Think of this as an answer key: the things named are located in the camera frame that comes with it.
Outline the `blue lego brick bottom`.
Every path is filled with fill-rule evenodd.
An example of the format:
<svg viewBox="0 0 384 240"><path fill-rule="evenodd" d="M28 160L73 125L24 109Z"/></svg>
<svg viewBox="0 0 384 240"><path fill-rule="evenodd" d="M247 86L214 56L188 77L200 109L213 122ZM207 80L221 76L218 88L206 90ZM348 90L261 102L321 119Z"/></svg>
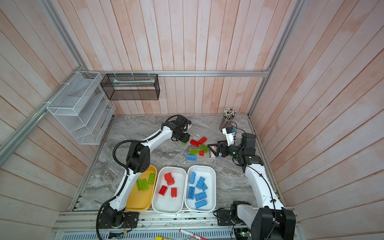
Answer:
<svg viewBox="0 0 384 240"><path fill-rule="evenodd" d="M195 196L195 187L189 187L187 198L193 200Z"/></svg>

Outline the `red long lego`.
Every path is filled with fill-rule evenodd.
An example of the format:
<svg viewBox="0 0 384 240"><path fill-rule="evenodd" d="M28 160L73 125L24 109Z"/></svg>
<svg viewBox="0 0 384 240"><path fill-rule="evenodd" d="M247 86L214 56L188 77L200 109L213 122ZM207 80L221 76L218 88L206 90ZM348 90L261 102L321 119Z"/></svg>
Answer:
<svg viewBox="0 0 384 240"><path fill-rule="evenodd" d="M208 139L207 139L206 137L202 137L202 138L198 141L198 143L199 143L199 145L202 145L202 144L204 144L207 140L208 140Z"/></svg>
<svg viewBox="0 0 384 240"><path fill-rule="evenodd" d="M200 145L199 142L196 141L196 140L190 140L190 144L193 145L193 146L195 146L195 147L197 147L197 148L198 148L199 145Z"/></svg>

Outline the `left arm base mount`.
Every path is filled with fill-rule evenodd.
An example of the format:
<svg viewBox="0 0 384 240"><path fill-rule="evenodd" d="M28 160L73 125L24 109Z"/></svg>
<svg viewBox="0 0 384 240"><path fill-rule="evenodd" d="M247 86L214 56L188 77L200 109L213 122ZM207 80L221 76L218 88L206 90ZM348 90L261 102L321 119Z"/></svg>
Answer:
<svg viewBox="0 0 384 240"><path fill-rule="evenodd" d="M102 212L97 222L98 229L135 229L138 225L138 212Z"/></svg>

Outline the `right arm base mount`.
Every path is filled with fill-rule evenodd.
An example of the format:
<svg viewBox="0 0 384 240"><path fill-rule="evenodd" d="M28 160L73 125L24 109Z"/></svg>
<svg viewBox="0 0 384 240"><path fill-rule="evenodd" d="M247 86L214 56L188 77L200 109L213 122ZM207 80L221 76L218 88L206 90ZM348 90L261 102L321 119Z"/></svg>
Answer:
<svg viewBox="0 0 384 240"><path fill-rule="evenodd" d="M231 211L219 208L213 212L213 215L217 218L218 226L233 226L233 225L241 225L241 222L236 222L231 217Z"/></svg>

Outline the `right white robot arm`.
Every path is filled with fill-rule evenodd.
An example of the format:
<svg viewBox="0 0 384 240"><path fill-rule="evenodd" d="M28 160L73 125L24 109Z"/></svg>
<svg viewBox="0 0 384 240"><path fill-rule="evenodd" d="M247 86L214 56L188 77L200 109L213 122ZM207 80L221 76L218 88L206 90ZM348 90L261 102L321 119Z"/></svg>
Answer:
<svg viewBox="0 0 384 240"><path fill-rule="evenodd" d="M279 200L268 179L265 164L256 155L257 136L243 133L239 145L235 144L234 133L225 134L226 140L208 145L216 157L232 157L251 183L258 210L242 201L232 204L232 219L243 222L251 230L253 240L293 240L296 215Z"/></svg>

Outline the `blue lego brick side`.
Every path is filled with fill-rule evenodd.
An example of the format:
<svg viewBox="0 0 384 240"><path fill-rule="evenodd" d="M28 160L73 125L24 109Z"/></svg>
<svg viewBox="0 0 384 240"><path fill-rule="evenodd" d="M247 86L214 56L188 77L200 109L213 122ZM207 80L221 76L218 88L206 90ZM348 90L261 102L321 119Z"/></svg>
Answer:
<svg viewBox="0 0 384 240"><path fill-rule="evenodd" d="M196 155L187 155L187 161L193 161L195 162L197 160Z"/></svg>

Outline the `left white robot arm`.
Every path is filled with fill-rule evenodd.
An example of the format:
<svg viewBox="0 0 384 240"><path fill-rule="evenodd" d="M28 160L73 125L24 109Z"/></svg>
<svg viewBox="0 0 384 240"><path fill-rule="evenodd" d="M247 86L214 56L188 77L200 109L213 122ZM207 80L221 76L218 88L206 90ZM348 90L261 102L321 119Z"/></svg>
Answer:
<svg viewBox="0 0 384 240"><path fill-rule="evenodd" d="M99 208L96 220L96 232L99 235L101 224L111 228L124 225L127 200L139 177L150 166L151 152L163 142L172 139L187 143L190 134L187 133L192 122L182 115L173 115L162 123L160 129L143 140L124 140L113 149L114 161L125 169L124 176L114 196L105 201ZM119 161L116 152L121 145L129 144L126 162Z"/></svg>

